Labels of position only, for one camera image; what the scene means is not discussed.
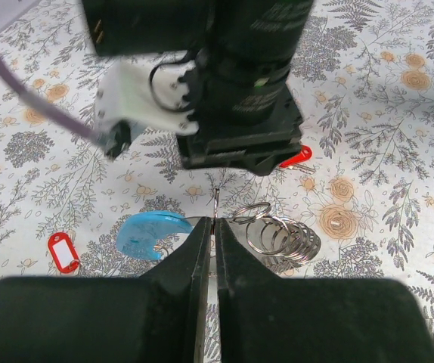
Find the cable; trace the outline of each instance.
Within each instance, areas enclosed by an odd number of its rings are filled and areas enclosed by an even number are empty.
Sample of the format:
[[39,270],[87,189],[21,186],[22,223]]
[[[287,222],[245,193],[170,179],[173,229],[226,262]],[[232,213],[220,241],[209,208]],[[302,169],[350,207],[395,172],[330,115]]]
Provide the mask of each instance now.
[[18,81],[12,72],[5,66],[4,61],[0,58],[0,77],[7,83],[20,97],[20,99],[30,107],[34,108],[42,115],[52,119],[60,126],[80,135],[89,141],[98,144],[100,135],[94,132],[89,127],[76,121],[69,115],[66,115],[63,111],[47,102],[44,98],[40,98],[38,95],[29,91],[20,81]]
[[188,112],[190,110],[193,110],[195,108],[194,102],[190,102],[188,105],[184,107],[179,108],[172,108],[169,106],[166,106],[157,96],[157,93],[155,92],[155,88],[153,86],[153,78],[155,77],[155,73],[157,73],[158,69],[163,66],[179,66],[182,64],[186,64],[190,61],[193,61],[195,59],[195,53],[193,51],[188,51],[185,56],[181,60],[176,60],[174,62],[164,62],[160,63],[157,66],[155,66],[151,72],[150,76],[148,77],[148,85],[150,86],[151,95],[153,97],[153,100],[158,104],[158,106],[165,111],[171,112],[171,113],[182,113],[182,112]]

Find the metal wire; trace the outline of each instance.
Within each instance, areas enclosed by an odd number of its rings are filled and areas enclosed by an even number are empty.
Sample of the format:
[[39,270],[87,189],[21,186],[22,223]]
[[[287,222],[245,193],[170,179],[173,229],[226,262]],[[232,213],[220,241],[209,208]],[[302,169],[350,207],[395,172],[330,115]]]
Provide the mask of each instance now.
[[[245,212],[261,208],[264,208],[264,211],[254,216],[242,216]],[[321,248],[321,239],[316,233],[304,223],[289,218],[272,216],[269,214],[270,212],[271,204],[267,202],[243,206],[232,214],[231,222],[247,225],[247,243],[259,254],[280,257],[292,262],[295,266],[301,266],[312,261]],[[264,222],[264,226],[258,233],[259,245],[250,238],[250,228],[255,226],[257,221]],[[264,234],[270,227],[274,228],[271,230],[274,233],[265,243]]]

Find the white tablecloth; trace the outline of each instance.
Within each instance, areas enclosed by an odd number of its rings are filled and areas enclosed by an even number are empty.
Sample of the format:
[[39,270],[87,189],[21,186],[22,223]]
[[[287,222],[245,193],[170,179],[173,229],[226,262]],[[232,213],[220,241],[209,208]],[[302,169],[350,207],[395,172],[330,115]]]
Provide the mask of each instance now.
[[[87,54],[74,2],[43,0],[0,35],[0,52],[28,87],[90,124],[98,80],[115,60]],[[311,264],[280,264],[277,273],[398,279],[432,327],[434,2],[318,2],[288,84],[305,116],[302,142],[314,151],[306,163],[314,175],[185,171],[173,136],[156,131],[108,163],[0,81],[0,278],[57,275],[47,248],[56,231],[73,237],[79,275],[140,274],[152,264],[114,246],[127,216],[152,209],[211,216],[219,186],[221,215],[267,200],[275,215],[321,237]],[[219,355],[211,348],[212,361]]]

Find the key tag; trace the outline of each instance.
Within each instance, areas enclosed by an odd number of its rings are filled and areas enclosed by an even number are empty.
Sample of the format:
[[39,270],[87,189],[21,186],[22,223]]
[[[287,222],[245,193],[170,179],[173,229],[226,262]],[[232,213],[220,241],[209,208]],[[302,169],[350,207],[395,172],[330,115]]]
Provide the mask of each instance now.
[[116,249],[134,259],[160,260],[162,254],[155,252],[158,240],[171,234],[190,233],[193,226],[176,213],[152,211],[135,214],[121,226],[116,237]]
[[301,146],[301,152],[297,154],[295,157],[292,157],[284,162],[282,162],[279,167],[281,168],[288,168],[294,164],[298,163],[304,163],[305,161],[308,161],[313,156],[313,151],[309,146]]
[[62,274],[70,274],[81,264],[70,237],[63,232],[53,234],[48,242],[49,252]]

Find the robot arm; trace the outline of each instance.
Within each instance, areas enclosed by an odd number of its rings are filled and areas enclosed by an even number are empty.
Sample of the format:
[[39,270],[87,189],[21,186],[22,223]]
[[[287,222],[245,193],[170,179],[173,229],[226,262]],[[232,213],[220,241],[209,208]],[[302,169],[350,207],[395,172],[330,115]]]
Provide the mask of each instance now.
[[[187,51],[171,64],[194,67],[172,78],[158,71],[162,64],[153,70],[118,64],[101,82],[90,129],[25,89],[0,59],[0,77],[29,106],[110,158],[147,126],[177,134],[186,169],[231,167],[268,175],[301,151],[302,117],[286,81],[313,0],[82,0],[82,5],[96,54]],[[184,105],[172,108],[175,103]]]

